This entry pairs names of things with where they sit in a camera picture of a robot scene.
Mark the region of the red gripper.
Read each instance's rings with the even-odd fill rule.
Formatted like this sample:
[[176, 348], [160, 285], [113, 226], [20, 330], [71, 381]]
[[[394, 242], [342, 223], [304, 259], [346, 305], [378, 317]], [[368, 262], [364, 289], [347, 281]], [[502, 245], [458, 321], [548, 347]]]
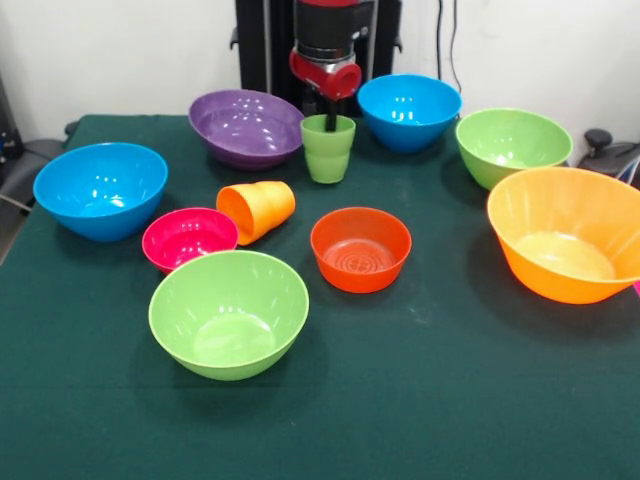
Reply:
[[321, 113], [317, 95], [319, 93], [328, 99], [325, 131], [335, 132], [338, 101], [353, 96], [361, 85], [362, 71], [356, 62], [356, 56], [352, 54], [326, 63], [308, 59], [294, 48], [289, 55], [289, 66], [296, 78], [310, 86], [304, 91], [304, 116]]

